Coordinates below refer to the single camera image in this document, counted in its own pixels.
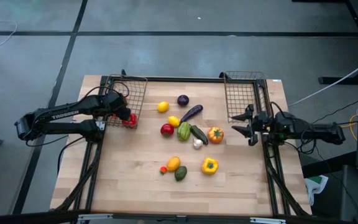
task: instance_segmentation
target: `gray floor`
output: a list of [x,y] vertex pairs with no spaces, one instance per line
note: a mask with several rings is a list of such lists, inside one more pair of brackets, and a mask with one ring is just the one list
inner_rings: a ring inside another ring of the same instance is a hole
[[[0,20],[17,21],[19,30],[70,31],[80,5],[80,0],[0,1]],[[10,29],[0,24],[0,30]],[[80,30],[357,32],[357,27],[343,4],[95,0],[89,1]],[[14,36],[0,47],[0,138],[4,140],[0,146],[0,215],[10,212],[30,154],[30,148],[17,139],[13,123],[46,106],[68,39]],[[122,68],[131,75],[181,77],[217,77],[225,70],[261,71],[266,78],[283,80],[287,101],[292,103],[322,88],[319,76],[342,77],[357,67],[358,38],[77,37],[57,104],[77,99],[84,75],[119,73]],[[290,111],[314,121],[357,98],[358,86],[335,86]],[[345,122],[355,113],[353,106],[326,121]],[[345,134],[342,146],[319,142],[323,157],[356,149],[349,130]],[[57,156],[64,143],[43,147],[24,212],[48,210]],[[320,159],[315,154],[311,157]]]

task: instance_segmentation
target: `purple eggplant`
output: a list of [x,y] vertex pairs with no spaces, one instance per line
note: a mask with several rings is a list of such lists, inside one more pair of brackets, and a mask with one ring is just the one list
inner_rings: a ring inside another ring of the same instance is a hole
[[186,95],[180,95],[178,97],[178,104],[180,106],[186,106],[189,103],[189,98]]
[[187,120],[189,120],[190,118],[192,118],[194,115],[198,114],[199,112],[201,112],[203,110],[203,106],[202,105],[196,105],[194,106],[192,109],[190,109],[180,120],[180,123],[185,122]]

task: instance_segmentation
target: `wire basket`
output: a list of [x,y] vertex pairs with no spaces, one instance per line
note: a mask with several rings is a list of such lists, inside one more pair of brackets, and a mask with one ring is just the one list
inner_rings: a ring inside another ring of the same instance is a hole
[[140,112],[142,111],[144,95],[147,87],[147,79],[144,77],[131,77],[127,75],[110,75],[108,78],[107,86],[113,88],[119,93],[122,93],[124,96],[127,95],[127,108],[131,109],[131,113],[135,114],[137,117],[136,124],[129,125],[123,124],[121,119],[119,119],[117,116],[110,116],[107,119],[107,125],[136,128],[140,120]]
[[268,111],[262,72],[228,71],[221,74],[224,79],[226,94],[227,120],[230,123],[247,123],[231,119],[235,115],[245,113],[246,107],[253,104],[254,114]]

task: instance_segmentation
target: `wooden tabletop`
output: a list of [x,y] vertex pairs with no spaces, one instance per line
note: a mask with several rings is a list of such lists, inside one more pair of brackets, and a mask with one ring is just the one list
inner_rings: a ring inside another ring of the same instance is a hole
[[[98,86],[100,75],[84,77],[81,98]],[[270,101],[287,110],[280,80],[267,80]],[[186,94],[186,108],[176,104],[178,95]],[[157,104],[167,101],[170,109],[157,112]],[[176,136],[164,138],[161,125],[168,116],[181,118],[192,106],[204,110],[190,120],[206,132],[212,126],[224,131],[220,144],[193,148],[193,140],[181,142]],[[89,118],[75,116],[75,120]],[[262,146],[248,146],[247,139],[231,129],[227,121],[223,83],[148,82],[137,129],[108,126],[104,137],[98,176],[91,211],[96,213],[142,213],[183,215],[270,216],[269,188]],[[80,137],[72,134],[68,143]],[[59,206],[77,184],[86,142],[80,141],[66,149],[58,175],[51,208]],[[298,153],[294,148],[280,146],[286,186],[304,210],[311,213]],[[178,156],[188,173],[181,182],[173,173],[161,175],[159,168],[169,158]],[[204,175],[201,164],[205,157],[218,160],[214,175]],[[276,186],[279,212],[283,213],[280,191]],[[85,207],[86,193],[80,208]]]

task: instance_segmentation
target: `garlic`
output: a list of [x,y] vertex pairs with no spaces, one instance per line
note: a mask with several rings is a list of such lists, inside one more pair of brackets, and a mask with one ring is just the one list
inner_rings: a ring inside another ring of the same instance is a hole
[[203,145],[203,142],[199,139],[194,138],[193,146],[195,149],[199,149]]

